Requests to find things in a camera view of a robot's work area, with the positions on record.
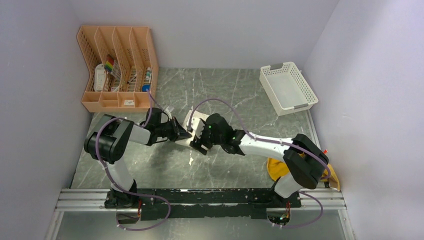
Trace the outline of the yellow brown towel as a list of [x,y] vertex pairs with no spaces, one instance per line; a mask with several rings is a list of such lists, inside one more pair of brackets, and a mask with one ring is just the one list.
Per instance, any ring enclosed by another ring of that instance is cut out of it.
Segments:
[[[330,164],[327,165],[328,169],[326,169],[319,161],[308,154],[300,153],[299,156],[301,158],[306,158],[306,160],[311,160],[312,164],[317,164],[318,170],[323,170],[322,177],[328,178],[320,180],[321,182],[328,183],[331,188],[338,192],[341,191],[340,181],[338,180],[337,175],[332,173],[333,167]],[[304,188],[296,182],[294,174],[290,172],[289,167],[284,160],[269,157],[267,159],[266,166],[269,176],[276,183],[274,190],[280,196],[286,198],[292,193]]]

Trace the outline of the cream white towel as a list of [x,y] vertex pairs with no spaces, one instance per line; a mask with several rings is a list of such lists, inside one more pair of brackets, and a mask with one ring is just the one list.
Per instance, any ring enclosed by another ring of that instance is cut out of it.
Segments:
[[205,126],[204,122],[209,117],[208,114],[199,112],[197,110],[194,111],[189,110],[183,123],[182,127],[188,131],[191,137],[181,140],[176,140],[175,143],[181,146],[190,146],[190,143],[195,140],[195,137],[200,137]]

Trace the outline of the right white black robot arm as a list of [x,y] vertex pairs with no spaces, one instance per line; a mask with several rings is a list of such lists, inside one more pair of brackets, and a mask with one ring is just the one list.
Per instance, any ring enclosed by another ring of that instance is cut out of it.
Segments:
[[262,156],[286,164],[288,173],[277,177],[270,193],[270,202],[275,207],[282,207],[301,189],[315,189],[329,168],[328,157],[301,133],[293,138],[261,136],[233,129],[218,113],[206,115],[198,111],[190,111],[183,126],[192,134],[189,146],[203,155],[213,146],[221,146],[231,155]]

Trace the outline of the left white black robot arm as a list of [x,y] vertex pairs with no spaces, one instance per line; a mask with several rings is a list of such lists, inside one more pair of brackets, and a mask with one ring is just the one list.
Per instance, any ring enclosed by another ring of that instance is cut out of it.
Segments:
[[84,151],[97,160],[111,181],[111,194],[126,208],[134,207],[139,200],[137,183],[131,177],[122,159],[129,142],[152,146],[161,142],[177,142],[192,137],[164,110],[154,107],[146,113],[140,124],[110,114],[99,122],[84,142]]

